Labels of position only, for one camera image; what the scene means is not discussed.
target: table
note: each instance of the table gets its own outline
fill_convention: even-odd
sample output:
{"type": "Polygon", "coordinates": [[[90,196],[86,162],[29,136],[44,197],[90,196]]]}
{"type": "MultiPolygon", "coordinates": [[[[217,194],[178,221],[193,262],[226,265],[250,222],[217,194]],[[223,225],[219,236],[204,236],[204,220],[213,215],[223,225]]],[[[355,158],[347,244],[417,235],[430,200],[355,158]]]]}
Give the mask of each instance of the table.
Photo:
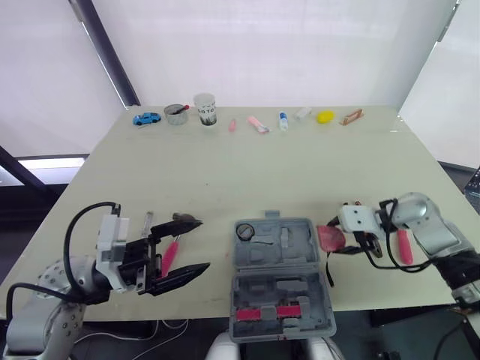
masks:
{"type": "MultiPolygon", "coordinates": [[[[479,216],[393,108],[365,107],[364,118],[346,127],[338,119],[354,108],[331,109],[337,119],[329,124],[317,124],[312,115],[296,121],[293,113],[298,108],[282,109],[289,115],[289,130],[281,132],[278,108],[218,108],[214,127],[202,126],[191,109],[185,125],[175,127],[163,120],[141,128],[132,125],[134,115],[162,113],[162,108],[131,108],[88,157],[1,285],[1,315],[5,316],[8,287],[17,281],[35,282],[61,257],[71,218],[83,207],[106,200],[121,203],[122,216],[130,218],[129,241],[140,237],[148,210],[154,212],[154,224],[169,221],[173,212],[203,220],[200,228],[182,236],[172,267],[204,262],[211,266],[187,286],[158,297],[112,293],[109,302],[88,307],[86,320],[229,316],[233,225],[240,219],[261,218],[266,209],[325,224],[346,200],[378,206],[380,200],[419,191],[480,248],[479,216]],[[249,115],[273,131],[257,133],[245,122],[249,115]],[[228,131],[231,119],[237,119],[234,133],[228,131]]],[[[97,209],[82,218],[72,237],[72,254],[95,255],[106,212],[107,208],[97,209]]],[[[163,251],[171,240],[165,238],[157,249],[163,251]]],[[[415,262],[424,261],[419,248],[412,247],[415,262]]],[[[325,260],[321,253],[322,267],[325,260]]],[[[329,267],[335,311],[452,302],[433,266],[420,274],[404,274],[376,270],[363,254],[335,254],[329,267]]],[[[20,290],[16,296],[20,306],[30,294],[20,290]]]]}

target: pink tool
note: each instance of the pink tool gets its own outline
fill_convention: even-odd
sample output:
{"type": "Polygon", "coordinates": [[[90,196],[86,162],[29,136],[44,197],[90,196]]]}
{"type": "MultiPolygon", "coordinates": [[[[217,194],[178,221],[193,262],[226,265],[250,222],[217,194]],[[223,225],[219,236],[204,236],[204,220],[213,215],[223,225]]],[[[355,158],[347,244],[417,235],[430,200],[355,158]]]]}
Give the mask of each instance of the pink tool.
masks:
{"type": "Polygon", "coordinates": [[[232,119],[232,121],[230,122],[230,125],[228,127],[228,131],[230,133],[232,133],[233,131],[235,131],[237,128],[237,121],[235,119],[232,119]]]}
{"type": "Polygon", "coordinates": [[[168,246],[165,251],[165,254],[162,256],[162,278],[165,278],[168,275],[170,266],[172,266],[175,255],[179,249],[179,240],[180,235],[178,235],[175,240],[172,241],[172,244],[168,246]]]}
{"type": "Polygon", "coordinates": [[[262,124],[255,116],[248,116],[247,121],[252,124],[256,130],[261,134],[267,134],[270,132],[270,129],[262,124]]]}
{"type": "Polygon", "coordinates": [[[345,235],[337,227],[317,226],[316,233],[318,234],[320,247],[326,253],[345,248],[345,235]]]}
{"type": "Polygon", "coordinates": [[[406,265],[413,264],[412,248],[410,247],[410,240],[408,239],[408,232],[406,230],[398,230],[398,249],[400,250],[400,260],[406,265]]]}

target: yellow ball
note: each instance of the yellow ball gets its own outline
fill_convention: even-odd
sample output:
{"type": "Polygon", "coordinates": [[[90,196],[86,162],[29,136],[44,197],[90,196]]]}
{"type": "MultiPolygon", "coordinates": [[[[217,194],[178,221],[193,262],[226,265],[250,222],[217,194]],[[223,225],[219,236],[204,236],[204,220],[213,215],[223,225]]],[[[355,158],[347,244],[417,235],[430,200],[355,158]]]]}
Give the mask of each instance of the yellow ball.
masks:
{"type": "Polygon", "coordinates": [[[333,120],[334,117],[335,113],[331,110],[320,111],[318,114],[316,114],[316,122],[319,124],[326,124],[327,122],[333,120]]]}

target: black cable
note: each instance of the black cable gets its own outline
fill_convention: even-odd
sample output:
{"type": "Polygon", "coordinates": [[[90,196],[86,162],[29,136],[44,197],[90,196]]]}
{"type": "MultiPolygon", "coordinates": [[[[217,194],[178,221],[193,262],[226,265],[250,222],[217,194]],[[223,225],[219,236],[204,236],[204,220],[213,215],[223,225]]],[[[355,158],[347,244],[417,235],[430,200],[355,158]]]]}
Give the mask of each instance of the black cable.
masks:
{"type": "Polygon", "coordinates": [[[390,244],[390,231],[392,229],[393,213],[395,212],[397,205],[398,205],[398,200],[393,199],[393,205],[391,206],[390,215],[388,216],[388,223],[386,224],[386,229],[385,229],[385,242],[387,243],[388,257],[390,258],[391,262],[395,265],[395,267],[401,270],[402,272],[409,272],[409,273],[421,272],[431,264],[431,261],[426,261],[426,262],[423,262],[422,264],[418,264],[417,265],[418,268],[415,270],[412,270],[411,266],[415,266],[415,265],[411,265],[410,267],[402,266],[397,262],[397,260],[393,256],[392,246],[390,244]]]}
{"type": "Polygon", "coordinates": [[[390,244],[390,231],[392,230],[392,218],[393,218],[393,213],[397,207],[397,204],[398,204],[398,200],[397,199],[393,199],[392,200],[393,202],[393,205],[391,207],[391,210],[390,210],[390,215],[388,216],[388,222],[385,224],[385,242],[387,244],[387,253],[388,253],[388,257],[390,258],[390,260],[393,262],[394,266],[381,266],[381,265],[377,265],[375,262],[374,262],[374,259],[372,258],[372,256],[370,255],[370,252],[366,246],[366,244],[364,242],[360,242],[359,241],[359,244],[360,244],[360,247],[361,249],[364,251],[365,255],[367,255],[367,258],[368,258],[368,261],[370,262],[370,264],[376,268],[376,269],[382,269],[382,270],[401,270],[402,272],[408,272],[410,274],[412,273],[416,273],[416,272],[422,272],[423,270],[425,270],[428,266],[430,266],[433,262],[433,260],[427,260],[421,264],[416,264],[416,265],[406,265],[406,266],[403,266],[403,265],[400,265],[396,260],[395,258],[393,257],[393,253],[392,253],[392,246],[390,244]]]}
{"type": "Polygon", "coordinates": [[[51,290],[43,286],[34,285],[33,283],[14,283],[12,286],[10,286],[7,292],[7,304],[6,304],[7,323],[10,323],[10,321],[14,316],[14,306],[13,306],[14,293],[15,293],[15,290],[19,288],[29,289],[33,291],[38,291],[39,293],[55,296],[56,298],[59,298],[66,302],[80,302],[81,300],[80,298],[77,298],[75,296],[62,294],[61,292],[51,290]]]}
{"type": "Polygon", "coordinates": [[[450,330],[449,332],[447,332],[446,334],[444,334],[442,336],[442,338],[438,342],[438,345],[436,345],[435,354],[433,355],[433,360],[438,360],[438,358],[440,356],[440,351],[442,350],[442,347],[443,347],[443,344],[447,341],[447,339],[452,334],[454,334],[458,329],[460,329],[461,326],[462,326],[462,322],[460,324],[456,325],[452,330],[450,330]]]}
{"type": "Polygon", "coordinates": [[[80,295],[80,296],[82,296],[84,292],[82,287],[75,280],[74,273],[72,272],[72,267],[70,264],[70,240],[71,240],[72,232],[74,231],[74,227],[77,224],[78,220],[90,210],[100,208],[102,206],[111,206],[112,214],[115,214],[117,216],[120,214],[120,210],[121,210],[120,205],[118,205],[118,208],[116,208],[117,204],[114,202],[110,202],[110,201],[98,202],[96,204],[87,206],[86,208],[81,210],[78,214],[76,214],[73,217],[70,224],[68,225],[67,232],[65,233],[65,239],[63,243],[63,265],[65,267],[65,275],[67,275],[67,279],[68,279],[68,282],[70,283],[73,293],[76,293],[77,295],[80,295]]]}
{"type": "MultiPolygon", "coordinates": [[[[377,265],[375,262],[374,262],[374,259],[372,258],[372,256],[370,255],[370,252],[368,250],[368,248],[365,246],[365,244],[362,244],[360,243],[360,247],[361,249],[363,250],[363,252],[365,253],[365,255],[367,255],[367,258],[368,258],[368,261],[370,262],[370,264],[372,264],[372,266],[376,269],[380,269],[380,270],[398,270],[398,267],[397,266],[381,266],[381,265],[377,265]]],[[[417,264],[417,265],[408,265],[408,266],[402,266],[402,268],[404,269],[413,269],[413,268],[418,268],[419,266],[428,266],[428,265],[431,264],[431,260],[427,260],[426,262],[423,262],[422,264],[417,264]]]]}

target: red object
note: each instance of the red object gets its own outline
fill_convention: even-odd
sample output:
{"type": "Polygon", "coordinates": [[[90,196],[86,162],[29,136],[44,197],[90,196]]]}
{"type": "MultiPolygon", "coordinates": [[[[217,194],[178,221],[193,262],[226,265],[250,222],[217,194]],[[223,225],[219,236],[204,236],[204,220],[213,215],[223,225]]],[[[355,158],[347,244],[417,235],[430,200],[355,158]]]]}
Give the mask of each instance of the red object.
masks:
{"type": "Polygon", "coordinates": [[[317,226],[316,233],[318,234],[320,247],[326,253],[345,248],[345,235],[337,227],[317,226]]]}
{"type": "MultiPolygon", "coordinates": [[[[284,317],[302,317],[300,305],[277,306],[277,318],[284,317]]],[[[237,321],[256,321],[262,319],[262,313],[260,309],[237,310],[235,318],[237,321]]]]}
{"type": "Polygon", "coordinates": [[[412,248],[410,247],[410,240],[408,239],[408,232],[406,230],[398,230],[398,249],[400,251],[400,260],[406,265],[413,264],[412,248]]]}
{"type": "Polygon", "coordinates": [[[260,309],[237,310],[236,319],[237,319],[237,321],[254,321],[254,320],[261,320],[260,309]]]}
{"type": "Polygon", "coordinates": [[[302,317],[300,305],[277,306],[277,318],[282,319],[284,317],[302,317]]]}
{"type": "Polygon", "coordinates": [[[166,249],[165,254],[162,256],[162,278],[165,278],[168,275],[170,266],[172,266],[177,250],[179,249],[179,242],[174,241],[166,249]]]}

